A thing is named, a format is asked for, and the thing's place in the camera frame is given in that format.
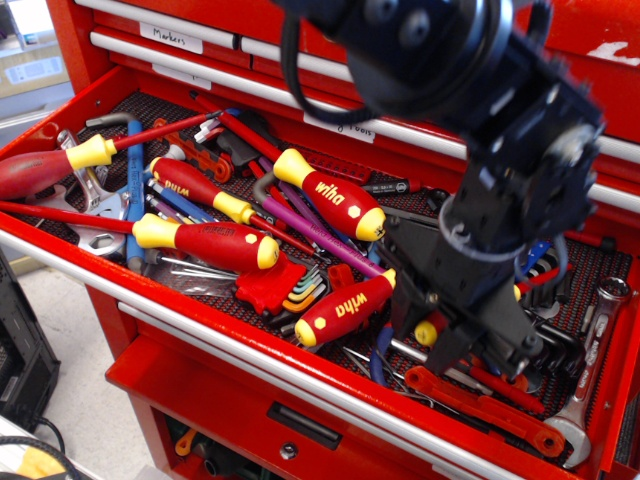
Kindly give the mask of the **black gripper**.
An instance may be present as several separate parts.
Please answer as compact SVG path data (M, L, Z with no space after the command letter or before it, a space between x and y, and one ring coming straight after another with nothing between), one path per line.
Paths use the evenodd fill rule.
M424 366L445 373L469 354L514 378L542 350L542 341L514 295L515 253L472 249L469 236L448 218L413 221L389 213L382 258L396 270L391 297L394 337L406 338L431 312L448 321Z

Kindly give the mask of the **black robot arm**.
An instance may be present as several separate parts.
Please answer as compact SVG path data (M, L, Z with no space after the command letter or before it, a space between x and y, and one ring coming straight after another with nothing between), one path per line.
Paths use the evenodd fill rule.
M580 229L593 211L602 114L544 53L550 5L531 7L520 32L510 1L282 3L283 72L306 113L334 124L426 120L466 144L466 171L438 230L392 218L381 245L397 271L397 335L431 309L447 318L426 363L436 374L471 353L508 376L524 370L542 342L515 299L520 259L536 240ZM360 109L333 113L305 100L302 21L346 50Z

